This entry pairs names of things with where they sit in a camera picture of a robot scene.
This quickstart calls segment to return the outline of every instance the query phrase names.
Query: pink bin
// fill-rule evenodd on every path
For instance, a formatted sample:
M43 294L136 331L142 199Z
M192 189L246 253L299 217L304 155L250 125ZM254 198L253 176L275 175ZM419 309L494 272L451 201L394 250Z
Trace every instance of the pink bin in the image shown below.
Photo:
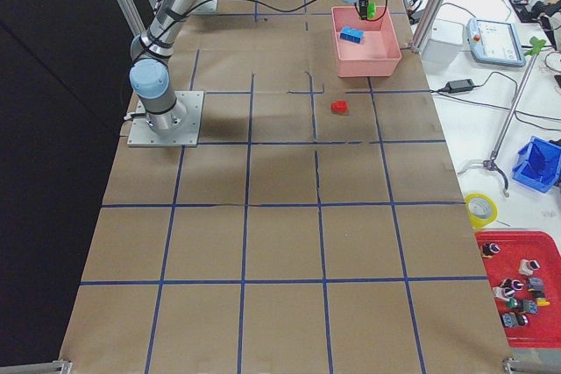
M385 9L378 7L376 18ZM331 16L338 76L390 76L394 72L401 51L389 13L379 21L361 21L353 6L338 6L331 9ZM360 44L339 37L344 26L365 32Z

